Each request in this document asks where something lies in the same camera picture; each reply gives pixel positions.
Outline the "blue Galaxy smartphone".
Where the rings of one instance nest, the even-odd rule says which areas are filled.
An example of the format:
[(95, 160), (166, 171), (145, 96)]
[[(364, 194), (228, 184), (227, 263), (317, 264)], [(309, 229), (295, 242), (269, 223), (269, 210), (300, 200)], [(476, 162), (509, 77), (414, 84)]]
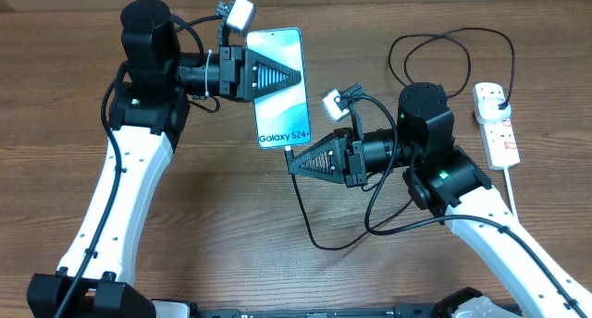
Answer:
[(262, 149), (302, 145), (312, 138), (302, 49), (297, 28), (252, 31), (251, 89), (257, 142)]

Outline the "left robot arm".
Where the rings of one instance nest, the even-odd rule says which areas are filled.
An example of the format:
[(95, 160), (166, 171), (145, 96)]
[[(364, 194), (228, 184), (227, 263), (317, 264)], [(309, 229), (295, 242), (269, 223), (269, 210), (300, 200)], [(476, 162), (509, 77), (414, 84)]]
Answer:
[(265, 142), (292, 131), (304, 104), (302, 36), (253, 31), (249, 0), (220, 3), (215, 50), (181, 50), (194, 23), (161, 0), (121, 12), (126, 60), (101, 104), (105, 162), (77, 237), (51, 275), (36, 274), (27, 302), (36, 317), (195, 317), (195, 303), (151, 300), (134, 287), (142, 230), (156, 186), (177, 150), (190, 109), (207, 98), (254, 103)]

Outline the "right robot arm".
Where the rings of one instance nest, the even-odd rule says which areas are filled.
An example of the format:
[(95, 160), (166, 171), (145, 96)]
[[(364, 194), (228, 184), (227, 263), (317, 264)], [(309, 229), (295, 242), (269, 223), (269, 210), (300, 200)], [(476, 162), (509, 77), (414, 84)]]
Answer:
[(290, 174), (366, 185), (369, 175), (387, 178), (401, 167), (408, 193), (430, 218), (389, 230), (394, 235), (439, 223), (461, 238), (487, 265), (529, 317), (588, 317), (591, 293), (570, 277), (524, 229), (491, 179), (455, 144), (454, 115), (439, 85), (412, 83), (400, 95), (387, 129), (362, 131), (354, 104), (368, 97), (359, 84), (325, 99), (339, 128), (299, 155), (288, 153)]

